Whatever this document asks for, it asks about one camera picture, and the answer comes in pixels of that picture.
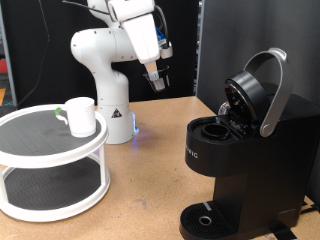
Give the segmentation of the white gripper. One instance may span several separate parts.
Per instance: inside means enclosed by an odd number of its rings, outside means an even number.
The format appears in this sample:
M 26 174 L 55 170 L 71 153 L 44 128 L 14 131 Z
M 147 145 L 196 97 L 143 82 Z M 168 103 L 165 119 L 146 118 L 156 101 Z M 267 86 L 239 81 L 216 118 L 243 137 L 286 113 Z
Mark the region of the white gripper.
M 146 64 L 151 81 L 159 79 L 156 61 L 160 57 L 158 38 L 152 12 L 154 0 L 110 0 L 111 19 L 119 22 L 127 32 L 134 51 L 142 64 Z

